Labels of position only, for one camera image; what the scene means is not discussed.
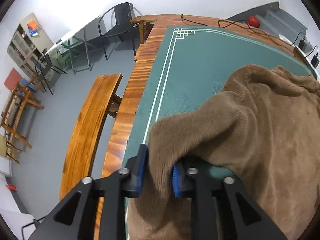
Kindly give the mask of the beige storage cabinet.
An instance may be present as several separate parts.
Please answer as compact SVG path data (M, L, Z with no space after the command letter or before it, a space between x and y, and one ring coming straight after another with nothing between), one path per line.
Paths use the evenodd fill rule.
M53 45L34 13L18 24L7 53L27 77L34 76L36 63L44 49Z

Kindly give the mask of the wooden chair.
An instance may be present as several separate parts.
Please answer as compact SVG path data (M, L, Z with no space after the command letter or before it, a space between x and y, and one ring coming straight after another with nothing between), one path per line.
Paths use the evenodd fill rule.
M32 148L31 144L27 142L27 138L17 131L26 105L44 109L44 106L40 104L40 101L31 93L31 91L18 83L12 89L7 103L1 112L1 128L3 128L5 132L5 155L18 164L20 162L12 154L21 153L22 150L14 145L14 141L18 140L24 146Z

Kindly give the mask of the brown fleece garment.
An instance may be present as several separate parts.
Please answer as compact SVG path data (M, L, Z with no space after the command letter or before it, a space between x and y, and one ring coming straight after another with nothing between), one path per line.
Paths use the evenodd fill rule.
M248 64L199 109L149 133L143 192L129 201L131 239L189 239L190 203L171 194L185 155L233 171L288 239L304 239L319 209L319 83L283 67Z

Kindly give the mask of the glass side table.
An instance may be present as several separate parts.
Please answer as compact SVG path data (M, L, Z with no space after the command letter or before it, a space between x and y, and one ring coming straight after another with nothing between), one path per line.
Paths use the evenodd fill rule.
M58 63L60 63L58 53L61 54L60 57L63 60L63 57L67 56L67 61L70 64L73 74L84 70L92 70L93 64L90 62L90 54L100 50L97 40L99 36L97 25L101 18L102 16L98 15L94 18L81 20L69 32L56 41L46 51L45 55L51 56L56 53ZM73 64L73 59L80 55L85 55L87 60L87 66L82 69L75 68Z

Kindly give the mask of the black power adapter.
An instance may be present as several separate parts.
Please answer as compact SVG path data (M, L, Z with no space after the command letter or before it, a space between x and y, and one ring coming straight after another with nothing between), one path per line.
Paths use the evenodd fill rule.
M295 38L295 40L291 43L291 45L298 45L298 48L305 52L306 50L306 41L305 34L303 32L299 32Z
M319 48L317 45L314 46L314 48L312 49L312 51L310 51L310 53L308 53L307 55L305 55L305 59L307 57L309 57L313 52L314 50L316 50L316 54L313 55L312 59L311 59L311 65L314 67L314 68L317 68L318 64L319 64L319 59L318 59L318 53L319 53Z

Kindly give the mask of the wooden bench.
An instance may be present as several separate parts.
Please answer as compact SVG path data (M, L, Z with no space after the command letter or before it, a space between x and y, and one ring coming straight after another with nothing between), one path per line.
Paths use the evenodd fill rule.
M84 177L92 174L100 136L108 115L116 117L121 97L116 91L122 74L98 76L76 120L63 166L60 199Z

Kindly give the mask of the black folding chair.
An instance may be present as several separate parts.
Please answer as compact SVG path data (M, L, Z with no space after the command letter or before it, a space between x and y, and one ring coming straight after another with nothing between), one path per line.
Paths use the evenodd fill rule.
M41 54L40 57L38 58L36 64L35 64L35 72L37 75L37 81L40 82L42 88L44 89L44 91L46 92L47 88L50 91L50 94L53 95L53 91L49 85L49 82L46 78L46 75L53 70L54 72L56 72L57 74L67 74L66 71L64 71L62 68L53 65L50 56L47 53L47 49L45 48Z

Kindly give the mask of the black metal chair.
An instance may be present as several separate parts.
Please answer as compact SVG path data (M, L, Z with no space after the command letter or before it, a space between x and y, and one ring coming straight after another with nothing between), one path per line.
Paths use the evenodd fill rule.
M110 11L114 12L116 24L106 33L102 33L101 31L101 26L100 22L106 16ZM104 39L105 38L110 38L110 37L119 37L120 41L123 42L122 36L126 33L129 34L132 42L132 48L133 48L133 53L134 56L136 56L136 46L135 46L135 39L133 36L133 26L135 25L134 23L131 23L132 20L132 12L133 12L133 4L130 2L124 2L120 3L118 5L115 5L114 7L108 9L107 12L105 12L100 20L98 21L98 31L99 31L99 37L102 41L103 44L103 50L104 50L104 56L106 61L108 60L108 55L106 52L106 46Z

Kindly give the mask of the green table mat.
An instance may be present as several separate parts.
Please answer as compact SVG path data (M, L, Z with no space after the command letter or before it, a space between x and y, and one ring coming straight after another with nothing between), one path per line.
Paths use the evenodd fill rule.
M304 64L255 39L213 27L168 28L138 106L125 159L134 156L140 144L148 146L150 130L158 120L196 111L221 92L232 73L248 64L269 70L280 66L317 81Z

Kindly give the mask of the red ball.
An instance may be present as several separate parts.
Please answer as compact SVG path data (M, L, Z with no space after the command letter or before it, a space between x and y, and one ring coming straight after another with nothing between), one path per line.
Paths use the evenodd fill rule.
M252 27L255 27L255 28L260 27L260 21L255 16L249 16L247 21L248 21L248 24Z

